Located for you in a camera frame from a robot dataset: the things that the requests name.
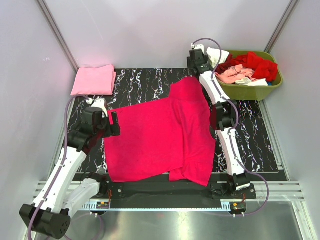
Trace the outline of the magenta t shirt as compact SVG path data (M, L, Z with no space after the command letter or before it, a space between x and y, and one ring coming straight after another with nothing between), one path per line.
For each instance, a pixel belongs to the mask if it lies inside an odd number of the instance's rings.
M210 108L195 77L185 77L160 100L118 108L120 135L104 139L113 182L137 182L164 173L169 180L207 186L214 166Z

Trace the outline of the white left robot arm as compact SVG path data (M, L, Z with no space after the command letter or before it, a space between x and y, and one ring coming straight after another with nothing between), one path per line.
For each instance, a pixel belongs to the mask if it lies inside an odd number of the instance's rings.
M107 178L90 173L71 193L67 193L80 165L98 140L119 136L116 112L107 114L101 107L87 107L77 128L67 134L67 143L43 189L31 204L19 210L28 232L60 240L70 227L71 219L91 198L109 193Z

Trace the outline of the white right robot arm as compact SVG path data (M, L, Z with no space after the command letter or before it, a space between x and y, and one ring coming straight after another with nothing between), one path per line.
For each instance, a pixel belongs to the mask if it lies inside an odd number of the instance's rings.
M250 187L248 173L244 169L239 152L236 127L239 123L238 104L223 91L209 57L202 52L187 57L187 67L192 69L212 102L210 125L217 133L227 163L227 192L232 198L239 198Z

